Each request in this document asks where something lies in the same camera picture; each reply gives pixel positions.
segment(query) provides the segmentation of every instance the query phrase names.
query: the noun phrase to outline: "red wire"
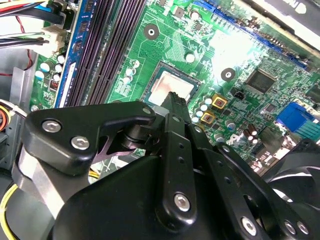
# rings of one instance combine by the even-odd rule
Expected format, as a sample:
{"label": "red wire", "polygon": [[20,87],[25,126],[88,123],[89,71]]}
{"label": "red wire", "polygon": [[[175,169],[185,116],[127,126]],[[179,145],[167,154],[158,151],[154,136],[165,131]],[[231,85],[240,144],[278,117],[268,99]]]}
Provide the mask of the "red wire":
{"label": "red wire", "polygon": [[21,8],[21,7],[23,7],[24,5],[25,5],[25,4],[19,4],[19,5],[15,5],[15,6],[8,6],[8,7],[5,7],[5,8],[1,8],[1,9],[0,9],[0,13],[6,12],[6,11],[11,10],[11,9]]}

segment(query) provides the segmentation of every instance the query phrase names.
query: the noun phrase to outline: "yellow wire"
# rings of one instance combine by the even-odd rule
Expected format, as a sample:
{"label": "yellow wire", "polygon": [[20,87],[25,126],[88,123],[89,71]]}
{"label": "yellow wire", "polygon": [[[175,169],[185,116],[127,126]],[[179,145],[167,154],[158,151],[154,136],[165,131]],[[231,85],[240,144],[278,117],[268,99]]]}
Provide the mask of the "yellow wire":
{"label": "yellow wire", "polygon": [[16,6],[16,5],[22,5],[22,4],[34,4],[34,3],[40,3],[40,2],[46,2],[46,0],[18,0],[18,1],[9,1],[6,3],[0,4],[0,9]]}
{"label": "yellow wire", "polygon": [[1,106],[0,105],[0,109],[3,110],[5,112],[5,114],[7,114],[8,116],[8,123],[7,125],[11,122],[11,115],[10,115],[10,112],[4,107],[4,106]]}
{"label": "yellow wire", "polygon": [[14,237],[14,235],[12,234],[7,220],[6,220],[6,210],[7,210],[7,204],[9,199],[11,198],[12,194],[14,194],[14,192],[17,190],[18,186],[16,184],[12,185],[12,187],[9,188],[8,191],[6,191],[6,193],[4,194],[1,203],[0,203],[0,224],[2,227],[2,230],[4,232],[4,234],[6,235],[6,237],[9,240],[16,240],[16,238]]}

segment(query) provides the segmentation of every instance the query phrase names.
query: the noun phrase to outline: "gold component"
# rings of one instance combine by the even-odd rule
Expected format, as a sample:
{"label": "gold component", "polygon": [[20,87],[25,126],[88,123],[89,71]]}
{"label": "gold component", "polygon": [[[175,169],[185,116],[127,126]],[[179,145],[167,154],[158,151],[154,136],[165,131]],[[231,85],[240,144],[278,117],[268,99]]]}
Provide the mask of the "gold component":
{"label": "gold component", "polygon": [[212,97],[212,106],[215,106],[218,109],[223,109],[227,103],[228,100],[218,93],[215,93]]}
{"label": "gold component", "polygon": [[206,124],[212,124],[215,119],[216,119],[215,115],[209,112],[205,112],[201,117],[201,121],[205,122]]}

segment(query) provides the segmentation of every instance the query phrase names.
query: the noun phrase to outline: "chip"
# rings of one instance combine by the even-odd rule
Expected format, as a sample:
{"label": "chip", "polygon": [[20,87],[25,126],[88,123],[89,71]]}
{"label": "chip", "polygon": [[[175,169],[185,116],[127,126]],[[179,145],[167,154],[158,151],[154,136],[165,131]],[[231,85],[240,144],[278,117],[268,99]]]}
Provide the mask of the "chip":
{"label": "chip", "polygon": [[88,27],[88,22],[87,21],[83,21],[80,25],[80,28],[79,28],[79,34],[82,34],[86,31],[87,27]]}
{"label": "chip", "polygon": [[309,97],[313,102],[320,103],[320,87],[319,85],[315,84],[310,88],[310,90],[305,95]]}
{"label": "chip", "polygon": [[228,100],[225,99],[222,95],[215,93],[212,97],[212,106],[223,109],[228,103]]}
{"label": "chip", "polygon": [[215,118],[216,118],[215,115],[209,112],[205,112],[201,117],[201,121],[205,122],[206,124],[212,124]]}
{"label": "chip", "polygon": [[267,73],[257,70],[252,73],[247,80],[246,84],[252,90],[259,92],[260,94],[265,94],[268,92],[272,85],[275,83],[275,79],[269,76]]}
{"label": "chip", "polygon": [[267,106],[265,110],[269,113],[272,113],[275,110],[275,108],[275,105],[269,104],[269,106]]}
{"label": "chip", "polygon": [[168,93],[174,92],[188,102],[197,91],[199,84],[200,82],[195,78],[160,62],[142,95],[142,99],[151,105],[161,106]]}

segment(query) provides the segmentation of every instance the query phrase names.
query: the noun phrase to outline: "blue connector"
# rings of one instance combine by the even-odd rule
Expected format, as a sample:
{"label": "blue connector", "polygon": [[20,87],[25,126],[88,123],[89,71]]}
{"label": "blue connector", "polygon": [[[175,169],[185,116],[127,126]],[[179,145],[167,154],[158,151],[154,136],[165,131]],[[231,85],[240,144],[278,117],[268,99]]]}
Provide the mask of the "blue connector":
{"label": "blue connector", "polygon": [[307,110],[297,104],[290,103],[277,117],[276,121],[286,126],[291,132],[298,134],[303,139],[320,139],[320,125],[316,118]]}

